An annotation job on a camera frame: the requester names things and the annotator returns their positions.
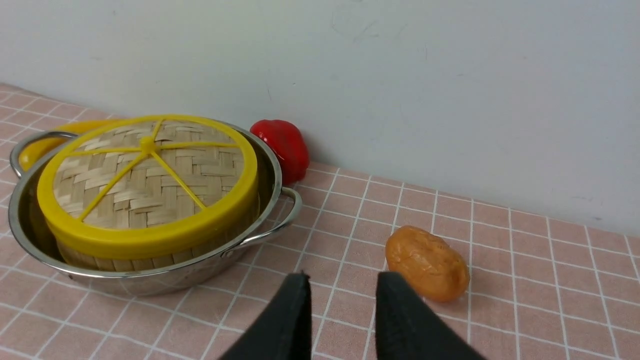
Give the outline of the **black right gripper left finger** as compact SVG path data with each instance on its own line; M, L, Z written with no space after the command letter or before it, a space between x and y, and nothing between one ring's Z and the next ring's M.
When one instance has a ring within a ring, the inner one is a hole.
M311 360L312 291L309 276L290 273L257 319L222 360Z

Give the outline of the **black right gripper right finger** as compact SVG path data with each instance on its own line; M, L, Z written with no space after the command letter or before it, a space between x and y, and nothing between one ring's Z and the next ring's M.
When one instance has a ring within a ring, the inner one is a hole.
M375 292L379 360L482 360L398 272L381 272Z

